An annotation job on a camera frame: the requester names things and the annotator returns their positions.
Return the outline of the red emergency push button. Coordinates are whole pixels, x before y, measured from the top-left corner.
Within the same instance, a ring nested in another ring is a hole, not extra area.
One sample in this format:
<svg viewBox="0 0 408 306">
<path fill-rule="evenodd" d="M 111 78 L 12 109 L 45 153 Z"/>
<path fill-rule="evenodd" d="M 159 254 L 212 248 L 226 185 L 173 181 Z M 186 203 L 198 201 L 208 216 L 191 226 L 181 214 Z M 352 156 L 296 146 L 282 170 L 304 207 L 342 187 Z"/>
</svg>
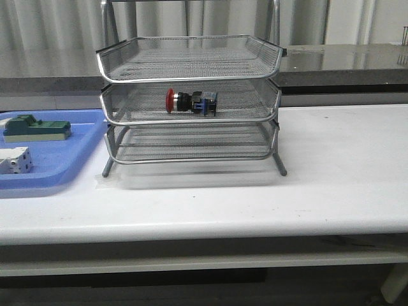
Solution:
<svg viewBox="0 0 408 306">
<path fill-rule="evenodd" d="M 191 111 L 194 114 L 216 116 L 217 93 L 194 91 L 190 95 L 184 92 L 175 92 L 170 88 L 166 93 L 165 108 L 168 113 Z"/>
</svg>

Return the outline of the white table leg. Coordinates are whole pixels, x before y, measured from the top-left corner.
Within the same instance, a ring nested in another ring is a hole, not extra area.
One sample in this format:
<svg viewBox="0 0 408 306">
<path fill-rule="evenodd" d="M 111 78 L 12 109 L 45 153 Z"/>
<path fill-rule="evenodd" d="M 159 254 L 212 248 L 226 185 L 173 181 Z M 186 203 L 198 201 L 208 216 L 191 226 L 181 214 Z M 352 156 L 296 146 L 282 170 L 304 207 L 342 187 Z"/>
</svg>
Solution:
<svg viewBox="0 0 408 306">
<path fill-rule="evenodd" d="M 383 282 L 380 292 L 384 300 L 394 304 L 407 287 L 407 263 L 396 264 Z"/>
</svg>

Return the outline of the grey stone counter shelf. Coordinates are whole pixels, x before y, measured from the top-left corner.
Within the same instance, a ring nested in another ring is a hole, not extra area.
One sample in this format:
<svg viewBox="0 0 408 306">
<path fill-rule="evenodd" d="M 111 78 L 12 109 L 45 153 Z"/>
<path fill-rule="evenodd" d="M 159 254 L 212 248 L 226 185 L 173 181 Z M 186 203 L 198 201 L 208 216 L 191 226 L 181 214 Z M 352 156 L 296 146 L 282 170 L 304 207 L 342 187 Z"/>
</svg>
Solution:
<svg viewBox="0 0 408 306">
<path fill-rule="evenodd" d="M 274 82 L 286 94 L 407 92 L 407 47 L 293 45 Z M 98 92 L 104 86 L 92 50 L 1 52 L 1 94 Z"/>
</svg>

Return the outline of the blue plastic tray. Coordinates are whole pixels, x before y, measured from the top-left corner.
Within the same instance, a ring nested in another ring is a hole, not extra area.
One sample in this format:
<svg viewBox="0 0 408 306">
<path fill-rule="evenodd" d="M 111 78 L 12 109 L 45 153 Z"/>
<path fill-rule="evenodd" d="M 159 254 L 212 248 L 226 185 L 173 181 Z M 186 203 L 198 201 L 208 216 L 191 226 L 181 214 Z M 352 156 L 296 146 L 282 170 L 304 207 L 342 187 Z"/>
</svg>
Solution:
<svg viewBox="0 0 408 306">
<path fill-rule="evenodd" d="M 68 121 L 71 136 L 66 140 L 6 143 L 1 148 L 28 147 L 32 167 L 30 172 L 1 175 L 1 197 L 17 197 L 18 189 L 27 196 L 52 194 L 72 181 L 93 153 L 107 123 L 100 109 L 14 111 L 1 114 L 2 119 L 31 114 L 37 120 Z"/>
</svg>

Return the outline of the white circuit breaker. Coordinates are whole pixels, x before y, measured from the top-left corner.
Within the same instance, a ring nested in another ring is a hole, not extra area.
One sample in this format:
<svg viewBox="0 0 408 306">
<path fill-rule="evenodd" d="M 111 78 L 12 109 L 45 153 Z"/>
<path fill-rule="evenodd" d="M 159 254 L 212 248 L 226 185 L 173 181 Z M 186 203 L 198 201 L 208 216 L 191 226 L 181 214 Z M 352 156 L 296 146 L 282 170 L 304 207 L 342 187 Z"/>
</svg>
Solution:
<svg viewBox="0 0 408 306">
<path fill-rule="evenodd" d="M 1 174 L 29 173 L 33 162 L 29 147 L 1 149 Z"/>
</svg>

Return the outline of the green electrical switch block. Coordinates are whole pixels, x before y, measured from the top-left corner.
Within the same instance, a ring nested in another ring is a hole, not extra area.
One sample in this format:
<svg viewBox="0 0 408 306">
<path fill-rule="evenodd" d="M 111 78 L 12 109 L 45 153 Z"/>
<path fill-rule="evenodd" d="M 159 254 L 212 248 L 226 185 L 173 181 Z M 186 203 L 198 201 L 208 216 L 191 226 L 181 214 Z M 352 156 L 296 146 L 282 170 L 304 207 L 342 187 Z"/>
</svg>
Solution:
<svg viewBox="0 0 408 306">
<path fill-rule="evenodd" d="M 11 118 L 5 124 L 3 131 L 3 138 L 7 143 L 60 141 L 70 136 L 71 123 L 69 121 L 36 119 L 31 114 Z"/>
</svg>

